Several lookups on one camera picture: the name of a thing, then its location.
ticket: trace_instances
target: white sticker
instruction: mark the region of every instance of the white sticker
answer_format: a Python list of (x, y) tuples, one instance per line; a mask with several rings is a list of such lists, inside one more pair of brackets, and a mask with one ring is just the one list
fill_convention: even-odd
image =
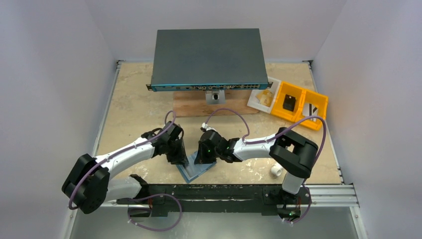
[(318, 115), (318, 108), (316, 106), (310, 104), (310, 103), (305, 103), (302, 114), (304, 116), (317, 116)]

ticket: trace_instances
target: blue cloth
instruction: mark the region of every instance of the blue cloth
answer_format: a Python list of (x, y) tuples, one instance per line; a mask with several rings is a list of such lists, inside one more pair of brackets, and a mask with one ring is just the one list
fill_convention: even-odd
[(180, 164), (176, 165), (187, 183), (192, 182), (216, 164), (216, 162), (211, 164), (195, 164), (197, 154), (198, 152), (196, 151), (188, 156), (189, 165), (187, 167)]

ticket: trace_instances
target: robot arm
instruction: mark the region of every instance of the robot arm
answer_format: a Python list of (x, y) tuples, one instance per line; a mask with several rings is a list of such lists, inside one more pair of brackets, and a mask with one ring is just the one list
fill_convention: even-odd
[[(303, 182), (311, 176), (318, 146), (294, 131), (288, 131), (277, 139), (273, 139), (275, 134), (272, 134), (243, 142), (240, 138), (226, 140), (206, 124), (203, 124), (202, 130), (204, 133), (199, 141), (195, 164), (212, 163), (217, 157), (228, 163), (250, 158), (274, 158), (287, 170), (282, 188), (291, 195), (296, 195)], [(287, 150), (291, 145), (294, 147), (292, 152)]]
[[(95, 211), (104, 201), (144, 197), (147, 194), (147, 183), (141, 177), (113, 177), (140, 161), (161, 154), (166, 154), (171, 164), (187, 164), (183, 139), (179, 137), (183, 130), (176, 124), (170, 124), (168, 122), (165, 125), (165, 132), (162, 132), (163, 129), (146, 132), (135, 142), (111, 153), (95, 158), (88, 154), (82, 155), (63, 184), (63, 193), (85, 214)], [(89, 177), (82, 180), (90, 170)]]

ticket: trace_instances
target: wooden block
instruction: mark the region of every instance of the wooden block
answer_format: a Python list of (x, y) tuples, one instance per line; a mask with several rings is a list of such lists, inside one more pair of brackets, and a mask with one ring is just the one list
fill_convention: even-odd
[[(256, 114), (259, 110), (247, 106), (250, 90), (224, 91), (225, 104), (208, 105), (205, 91), (176, 91), (174, 92), (173, 110), (178, 117), (209, 116), (218, 108), (230, 108), (241, 115)], [(234, 115), (230, 111), (219, 111), (216, 116)]]

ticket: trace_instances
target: gray floor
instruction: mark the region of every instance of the gray floor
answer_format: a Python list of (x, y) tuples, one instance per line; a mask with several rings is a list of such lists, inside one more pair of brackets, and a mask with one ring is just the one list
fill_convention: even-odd
[[(311, 208), (306, 218), (293, 227), (279, 217), (247, 213), (184, 213), (171, 231), (150, 232), (127, 223), (126, 208), (99, 208), (92, 214), (78, 213), (72, 239), (356, 239), (349, 208)], [(164, 228), (177, 213), (167, 218), (147, 218), (146, 226)]]

